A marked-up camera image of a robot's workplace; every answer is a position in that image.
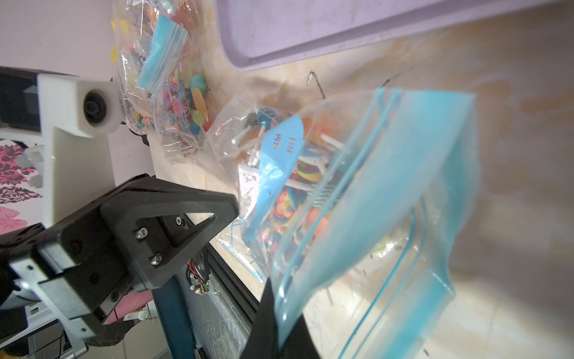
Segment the lavender plastic tray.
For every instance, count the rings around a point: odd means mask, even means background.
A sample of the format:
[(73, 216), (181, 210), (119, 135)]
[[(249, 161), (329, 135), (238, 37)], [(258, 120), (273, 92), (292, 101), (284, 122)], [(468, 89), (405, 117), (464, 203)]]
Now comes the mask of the lavender plastic tray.
[(224, 55), (238, 71), (543, 6), (544, 1), (215, 1)]

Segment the candy bag blue zip front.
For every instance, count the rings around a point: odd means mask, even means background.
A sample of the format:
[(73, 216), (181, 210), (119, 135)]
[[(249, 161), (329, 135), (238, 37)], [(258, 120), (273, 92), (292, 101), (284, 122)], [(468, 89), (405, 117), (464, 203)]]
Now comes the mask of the candy bag blue zip front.
[(475, 96), (377, 88), (298, 112), (234, 97), (207, 138), (239, 199), (222, 242), (271, 280), (279, 344), (303, 316), (320, 358), (416, 357), (455, 295)]

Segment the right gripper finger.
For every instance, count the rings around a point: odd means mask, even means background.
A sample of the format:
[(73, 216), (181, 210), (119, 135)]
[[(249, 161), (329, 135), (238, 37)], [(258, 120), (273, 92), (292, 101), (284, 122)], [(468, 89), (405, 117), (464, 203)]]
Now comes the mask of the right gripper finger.
[(267, 279), (265, 283), (251, 335), (241, 354), (241, 359), (245, 358), (320, 359), (303, 316), (300, 316), (285, 343), (282, 346), (279, 344), (278, 326), (274, 315), (274, 294), (270, 279)]

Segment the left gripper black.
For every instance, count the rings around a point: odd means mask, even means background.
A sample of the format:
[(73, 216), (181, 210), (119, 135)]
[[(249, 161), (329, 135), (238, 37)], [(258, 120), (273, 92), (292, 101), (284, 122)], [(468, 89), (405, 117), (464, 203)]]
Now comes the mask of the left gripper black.
[(238, 214), (233, 194), (140, 175), (49, 229), (1, 235), (1, 266), (87, 339), (104, 332), (130, 287), (162, 287)]

